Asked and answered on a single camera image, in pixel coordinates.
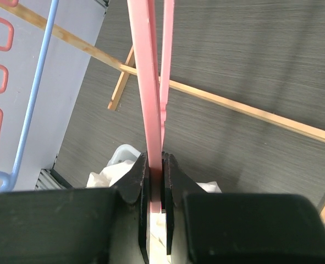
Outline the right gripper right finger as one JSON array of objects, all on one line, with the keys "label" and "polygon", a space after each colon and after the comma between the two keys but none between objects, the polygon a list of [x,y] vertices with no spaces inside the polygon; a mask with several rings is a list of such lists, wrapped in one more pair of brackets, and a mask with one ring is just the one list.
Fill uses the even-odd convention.
[{"label": "right gripper right finger", "polygon": [[325,227],[295,194],[206,192],[163,154],[173,263],[325,263]]}]

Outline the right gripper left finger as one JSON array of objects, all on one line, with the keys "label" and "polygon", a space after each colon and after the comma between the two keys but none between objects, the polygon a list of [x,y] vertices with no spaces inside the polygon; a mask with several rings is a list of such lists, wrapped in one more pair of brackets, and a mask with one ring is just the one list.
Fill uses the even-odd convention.
[{"label": "right gripper left finger", "polygon": [[148,263],[149,169],[109,188],[0,193],[0,263]]}]

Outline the white tank top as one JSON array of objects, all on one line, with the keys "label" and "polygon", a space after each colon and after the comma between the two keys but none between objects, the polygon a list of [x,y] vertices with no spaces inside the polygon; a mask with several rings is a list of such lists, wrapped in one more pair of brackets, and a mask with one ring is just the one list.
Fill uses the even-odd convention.
[{"label": "white tank top", "polygon": [[[109,188],[121,179],[132,168],[134,162],[126,160],[104,167],[100,173],[91,172],[86,186],[88,188]],[[166,214],[150,214],[150,263],[171,263],[171,257],[166,254]]]}]

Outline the light blue hanger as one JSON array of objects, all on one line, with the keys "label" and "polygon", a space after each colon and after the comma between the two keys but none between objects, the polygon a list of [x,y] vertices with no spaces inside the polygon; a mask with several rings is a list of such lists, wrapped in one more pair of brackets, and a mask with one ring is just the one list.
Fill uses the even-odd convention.
[{"label": "light blue hanger", "polygon": [[47,51],[48,51],[51,34],[52,34],[53,26],[54,26],[54,20],[55,20],[56,13],[57,13],[58,3],[59,3],[58,1],[51,2],[48,20],[46,22],[45,33],[44,33],[42,44],[41,44],[40,54],[38,57],[35,76],[34,76],[34,80],[32,83],[30,97],[29,97],[29,101],[27,104],[27,109],[26,109],[26,113],[25,113],[25,118],[24,118],[22,130],[21,130],[21,135],[20,135],[20,139],[19,139],[19,144],[18,144],[12,172],[8,174],[6,172],[0,171],[0,179],[2,180],[2,185],[0,186],[0,193],[12,191],[14,189],[16,181],[18,179],[21,162],[23,159],[23,154],[25,151],[27,136],[28,136],[29,130],[30,130],[31,120],[32,120],[32,116],[34,113],[34,109],[35,109],[37,94],[38,94],[38,90],[40,87],[43,68],[45,65]]}]

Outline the light pink hanger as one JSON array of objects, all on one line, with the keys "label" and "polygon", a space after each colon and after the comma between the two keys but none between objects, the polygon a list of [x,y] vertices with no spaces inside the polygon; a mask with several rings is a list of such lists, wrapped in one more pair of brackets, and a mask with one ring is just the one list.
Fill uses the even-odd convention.
[{"label": "light pink hanger", "polygon": [[162,57],[157,59],[154,1],[128,1],[137,79],[150,168],[151,211],[162,209],[162,147],[172,59],[174,1],[164,1]]}]

